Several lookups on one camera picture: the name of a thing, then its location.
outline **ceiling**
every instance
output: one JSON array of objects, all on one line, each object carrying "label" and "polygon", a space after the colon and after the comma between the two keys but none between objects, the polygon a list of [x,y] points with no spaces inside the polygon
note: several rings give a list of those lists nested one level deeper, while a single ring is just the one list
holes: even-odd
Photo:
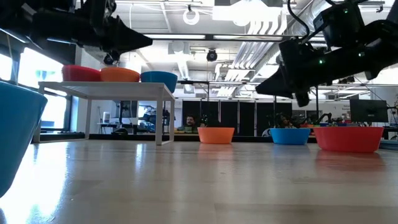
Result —
[{"label": "ceiling", "polygon": [[[297,5],[294,7],[294,12],[298,14],[311,0],[296,0]],[[369,23],[378,19],[385,19],[389,7],[393,0],[385,0],[384,11],[376,13],[377,7],[361,8],[361,13],[365,23]],[[149,34],[247,34],[250,30],[250,25],[237,26],[232,21],[215,21],[212,19],[211,10],[214,6],[214,0],[202,1],[203,4],[192,3],[192,9],[199,10],[199,21],[195,25],[188,25],[184,19],[183,14],[187,9],[187,4],[173,4],[172,1],[159,3],[149,2],[143,4],[142,1],[123,1],[118,3],[118,7],[113,16],[119,16],[128,27],[135,31]],[[189,19],[194,17],[193,13],[188,13]],[[134,52],[129,52],[121,56],[121,61],[124,63],[140,63],[142,71],[147,70],[162,70],[180,74],[179,65],[180,59],[175,54],[169,53],[169,45],[172,40],[155,40],[152,46],[139,49]],[[192,80],[208,80],[209,73],[214,73],[218,63],[231,64],[239,52],[242,42],[225,42],[225,41],[192,41],[184,40],[184,43],[189,45],[187,57],[184,58],[185,66],[190,71],[190,79]],[[218,54],[219,62],[207,62],[206,55],[209,49],[215,49]],[[87,50],[95,58],[102,61],[105,54],[99,50]],[[214,87],[213,93],[216,94],[220,87]]]}]

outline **white shelf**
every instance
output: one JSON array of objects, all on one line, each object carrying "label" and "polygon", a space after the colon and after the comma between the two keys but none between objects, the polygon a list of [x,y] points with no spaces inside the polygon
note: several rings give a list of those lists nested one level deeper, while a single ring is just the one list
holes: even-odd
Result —
[{"label": "white shelf", "polygon": [[164,101],[175,100],[163,83],[128,82],[39,82],[39,86],[60,90],[72,96],[90,100],[149,100],[156,101],[163,89]]}]

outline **monitor screen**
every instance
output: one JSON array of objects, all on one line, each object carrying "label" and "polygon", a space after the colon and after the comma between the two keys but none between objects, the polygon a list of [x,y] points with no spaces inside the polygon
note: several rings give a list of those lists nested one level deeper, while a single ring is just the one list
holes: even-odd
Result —
[{"label": "monitor screen", "polygon": [[388,122],[385,100],[350,100],[353,122]]}]

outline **man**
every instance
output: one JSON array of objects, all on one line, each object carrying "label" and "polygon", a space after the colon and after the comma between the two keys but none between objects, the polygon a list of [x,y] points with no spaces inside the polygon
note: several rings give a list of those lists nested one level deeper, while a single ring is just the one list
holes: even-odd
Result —
[{"label": "man", "polygon": [[195,117],[193,115],[188,115],[184,126],[177,128],[179,131],[185,131],[186,133],[197,132],[198,127],[196,126]]}]

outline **plastic bowl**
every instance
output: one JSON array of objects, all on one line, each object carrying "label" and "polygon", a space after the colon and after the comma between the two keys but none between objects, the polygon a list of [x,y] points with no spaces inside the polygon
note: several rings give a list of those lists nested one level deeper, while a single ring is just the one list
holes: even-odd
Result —
[{"label": "plastic bowl", "polygon": [[0,198],[8,191],[47,103],[34,91],[0,82]]},{"label": "plastic bowl", "polygon": [[199,139],[207,144],[229,144],[235,128],[198,128]]},{"label": "plastic bowl", "polygon": [[310,128],[271,128],[275,144],[305,145],[310,132]]},{"label": "plastic bowl", "polygon": [[108,67],[101,69],[104,82],[139,82],[139,73],[127,68]]},{"label": "plastic bowl", "polygon": [[374,152],[379,149],[383,127],[314,128],[321,149],[333,152]]},{"label": "plastic bowl", "polygon": [[170,72],[144,72],[141,74],[141,82],[164,83],[174,93],[177,76]]},{"label": "plastic bowl", "polygon": [[64,65],[62,67],[64,82],[100,82],[101,73],[92,68],[78,65]]}]

